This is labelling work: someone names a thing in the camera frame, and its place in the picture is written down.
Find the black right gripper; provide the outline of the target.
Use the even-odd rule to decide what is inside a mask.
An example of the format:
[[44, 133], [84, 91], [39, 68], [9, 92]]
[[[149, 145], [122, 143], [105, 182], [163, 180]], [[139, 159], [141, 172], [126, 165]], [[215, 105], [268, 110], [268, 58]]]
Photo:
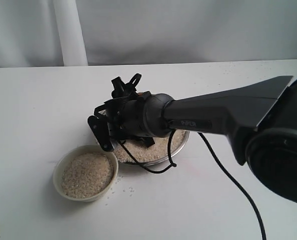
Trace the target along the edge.
[[136, 79], [132, 78], [124, 83], [120, 77], [111, 81], [112, 99], [104, 103], [109, 135], [113, 139], [132, 139], [135, 145], [150, 148], [155, 144], [155, 140], [150, 137], [144, 125], [144, 105], [151, 92], [145, 91], [145, 96], [139, 96], [135, 81]]

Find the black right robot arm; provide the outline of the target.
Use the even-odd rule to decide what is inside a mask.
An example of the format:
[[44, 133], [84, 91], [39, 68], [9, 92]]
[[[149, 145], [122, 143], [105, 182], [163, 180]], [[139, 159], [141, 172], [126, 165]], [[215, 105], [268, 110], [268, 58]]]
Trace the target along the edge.
[[223, 135], [239, 165], [297, 203], [297, 79], [291, 75], [178, 100], [133, 92], [105, 107], [108, 140], [163, 138], [172, 130]]

